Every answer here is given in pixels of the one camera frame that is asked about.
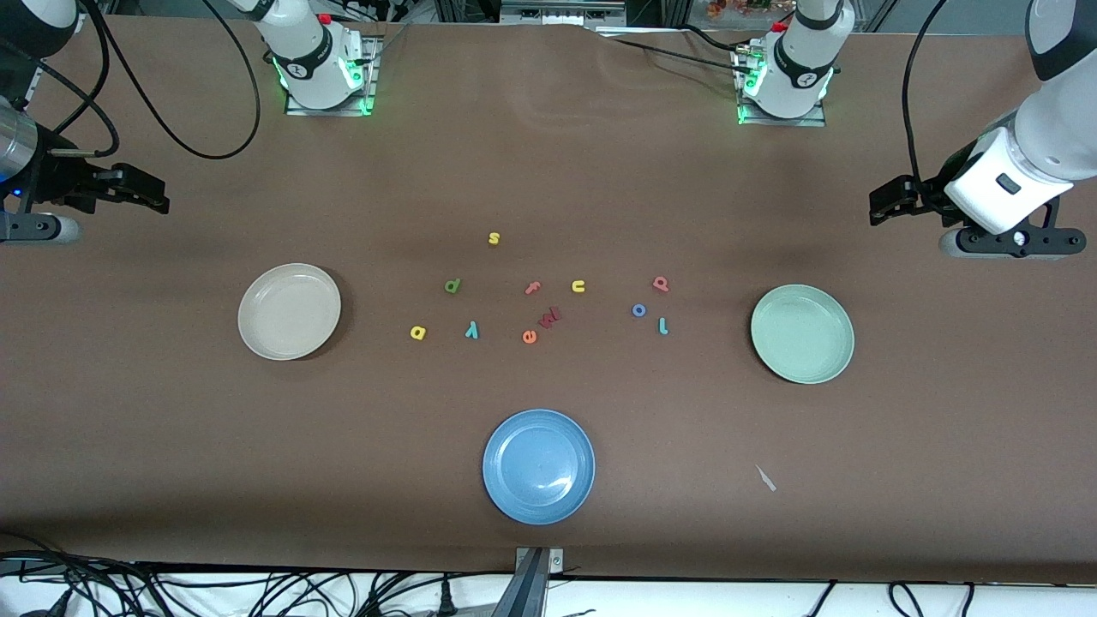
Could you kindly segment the beige brown plate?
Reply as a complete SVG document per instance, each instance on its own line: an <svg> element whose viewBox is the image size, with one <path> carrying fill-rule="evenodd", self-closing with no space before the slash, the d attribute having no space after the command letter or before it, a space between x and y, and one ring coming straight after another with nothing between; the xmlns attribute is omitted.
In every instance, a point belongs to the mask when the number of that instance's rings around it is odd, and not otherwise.
<svg viewBox="0 0 1097 617"><path fill-rule="evenodd" d="M332 276L310 263L285 263L267 270L244 292L237 329L257 356L293 361L321 348L341 313Z"/></svg>

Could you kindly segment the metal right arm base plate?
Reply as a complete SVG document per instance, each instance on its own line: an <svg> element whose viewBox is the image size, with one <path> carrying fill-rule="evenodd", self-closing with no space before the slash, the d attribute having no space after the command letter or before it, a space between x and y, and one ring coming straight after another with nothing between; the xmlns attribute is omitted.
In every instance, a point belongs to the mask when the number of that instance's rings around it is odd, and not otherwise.
<svg viewBox="0 0 1097 617"><path fill-rule="evenodd" d="M285 90L286 116L299 117L367 117L373 113L378 89L381 51L384 40L349 31L342 36L339 52L339 79L324 85L329 90L344 90L344 100L327 108L303 105L293 96L285 75L279 75Z"/></svg>

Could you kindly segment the blue plate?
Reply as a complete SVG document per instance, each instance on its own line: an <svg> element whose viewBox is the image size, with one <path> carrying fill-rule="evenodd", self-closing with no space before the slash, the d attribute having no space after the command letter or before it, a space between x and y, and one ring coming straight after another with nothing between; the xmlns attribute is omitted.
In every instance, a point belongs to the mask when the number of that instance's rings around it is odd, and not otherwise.
<svg viewBox="0 0 1097 617"><path fill-rule="evenodd" d="M518 411L489 436L482 476L493 504L510 519L558 524L593 489L593 445L578 422L557 410Z"/></svg>

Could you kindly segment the grey equipment box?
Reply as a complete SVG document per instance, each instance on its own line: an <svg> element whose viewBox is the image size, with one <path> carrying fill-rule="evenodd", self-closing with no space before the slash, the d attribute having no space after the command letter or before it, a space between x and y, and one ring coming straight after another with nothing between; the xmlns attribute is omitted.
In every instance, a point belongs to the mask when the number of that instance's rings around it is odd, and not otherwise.
<svg viewBox="0 0 1097 617"><path fill-rule="evenodd" d="M626 27L626 0L501 0L499 23Z"/></svg>

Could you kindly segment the aluminium side rail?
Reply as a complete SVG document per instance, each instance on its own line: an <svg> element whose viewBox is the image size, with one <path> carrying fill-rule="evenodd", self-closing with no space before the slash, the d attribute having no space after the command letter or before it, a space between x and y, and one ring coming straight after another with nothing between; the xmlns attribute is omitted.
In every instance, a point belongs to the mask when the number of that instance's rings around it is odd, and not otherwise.
<svg viewBox="0 0 1097 617"><path fill-rule="evenodd" d="M24 63L16 70L16 74L19 74L19 77L16 77L15 97L12 98L12 105L19 111L24 111L30 105L36 91L38 91L43 70L39 68L38 63L30 61Z"/></svg>

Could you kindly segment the brown table cover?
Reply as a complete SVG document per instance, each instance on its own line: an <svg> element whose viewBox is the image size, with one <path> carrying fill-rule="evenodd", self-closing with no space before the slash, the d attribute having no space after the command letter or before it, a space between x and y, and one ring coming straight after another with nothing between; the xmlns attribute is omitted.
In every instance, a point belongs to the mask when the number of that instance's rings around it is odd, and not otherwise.
<svg viewBox="0 0 1097 617"><path fill-rule="evenodd" d="M932 216L867 223L908 170L908 36L848 40L825 128L798 130L738 125L713 68L490 25L403 30L371 117L289 117L234 29L263 100L247 152L181 152L113 67L118 159L170 213L0 245L0 530L231 566L502 571L554 546L580 577L1097 582L1097 246L968 261ZM332 276L342 313L272 361L237 311L285 263ZM757 301L796 284L853 321L822 384L753 348ZM593 445L558 524L483 487L522 410Z"/></svg>

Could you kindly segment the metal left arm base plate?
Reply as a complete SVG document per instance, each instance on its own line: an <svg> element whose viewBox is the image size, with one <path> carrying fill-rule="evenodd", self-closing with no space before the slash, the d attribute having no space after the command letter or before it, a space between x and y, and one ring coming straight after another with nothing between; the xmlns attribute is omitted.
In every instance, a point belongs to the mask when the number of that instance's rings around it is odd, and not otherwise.
<svg viewBox="0 0 1097 617"><path fill-rule="evenodd" d="M833 69L802 76L807 87L800 87L780 67L770 61L764 40L748 40L730 52L736 69L734 78L737 117L740 124L799 126L823 128L823 97L833 77Z"/></svg>

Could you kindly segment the orange decoration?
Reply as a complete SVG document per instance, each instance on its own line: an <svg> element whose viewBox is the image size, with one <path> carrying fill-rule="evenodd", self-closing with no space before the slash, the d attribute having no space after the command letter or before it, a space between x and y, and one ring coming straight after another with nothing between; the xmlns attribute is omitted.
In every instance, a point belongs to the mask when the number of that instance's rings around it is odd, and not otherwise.
<svg viewBox="0 0 1097 617"><path fill-rule="evenodd" d="M705 12L711 20L766 19L776 21L791 13L798 0L705 0Z"/></svg>

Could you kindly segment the light green plate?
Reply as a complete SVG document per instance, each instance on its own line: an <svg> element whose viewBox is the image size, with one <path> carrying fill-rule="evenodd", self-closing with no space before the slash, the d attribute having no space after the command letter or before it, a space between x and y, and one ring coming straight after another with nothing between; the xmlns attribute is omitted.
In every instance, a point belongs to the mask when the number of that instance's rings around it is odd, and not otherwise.
<svg viewBox="0 0 1097 617"><path fill-rule="evenodd" d="M853 321L819 288L776 287L753 308L751 341L772 374L796 384L822 384L853 361Z"/></svg>

